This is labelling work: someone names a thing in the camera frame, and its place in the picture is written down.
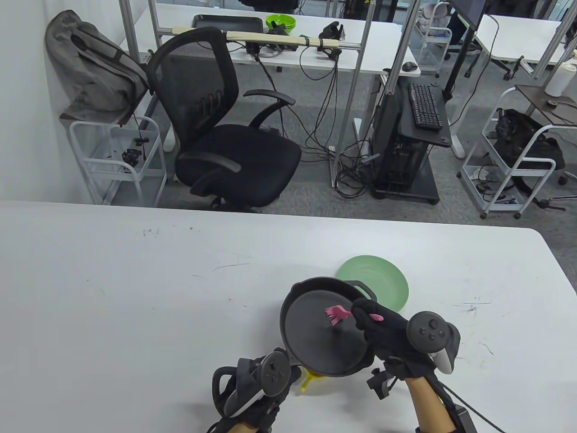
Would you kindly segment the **person's right hand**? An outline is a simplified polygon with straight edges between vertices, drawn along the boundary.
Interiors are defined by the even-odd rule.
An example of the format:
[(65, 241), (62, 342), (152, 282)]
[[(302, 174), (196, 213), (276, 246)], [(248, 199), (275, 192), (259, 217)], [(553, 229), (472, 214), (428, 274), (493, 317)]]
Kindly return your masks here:
[(435, 376), (429, 355), (417, 351), (407, 337), (408, 320), (371, 299), (357, 299), (351, 312), (367, 344), (385, 370), (404, 381)]

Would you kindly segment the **person's left hand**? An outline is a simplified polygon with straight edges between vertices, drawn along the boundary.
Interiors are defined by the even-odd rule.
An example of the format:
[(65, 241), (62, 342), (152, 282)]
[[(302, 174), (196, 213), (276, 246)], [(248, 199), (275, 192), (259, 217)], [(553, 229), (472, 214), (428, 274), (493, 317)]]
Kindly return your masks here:
[(219, 401), (219, 413), (259, 432), (270, 431), (280, 405), (289, 395), (291, 386), (301, 378), (301, 369), (292, 365), (287, 351), (275, 348), (257, 359), (240, 358)]

